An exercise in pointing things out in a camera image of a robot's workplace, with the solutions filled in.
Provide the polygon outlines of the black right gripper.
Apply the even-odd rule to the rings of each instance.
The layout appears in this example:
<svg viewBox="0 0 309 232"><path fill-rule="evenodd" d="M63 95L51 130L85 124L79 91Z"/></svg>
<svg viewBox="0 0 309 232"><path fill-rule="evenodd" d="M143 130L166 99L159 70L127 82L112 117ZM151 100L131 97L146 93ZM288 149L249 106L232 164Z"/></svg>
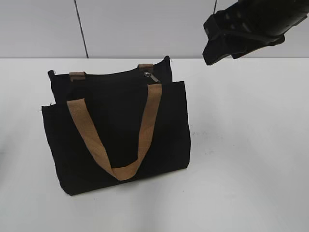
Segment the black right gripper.
<svg viewBox="0 0 309 232"><path fill-rule="evenodd" d="M210 15L203 25L207 65L227 56L238 59L285 41L285 33L308 17L307 0L239 0Z"/></svg>

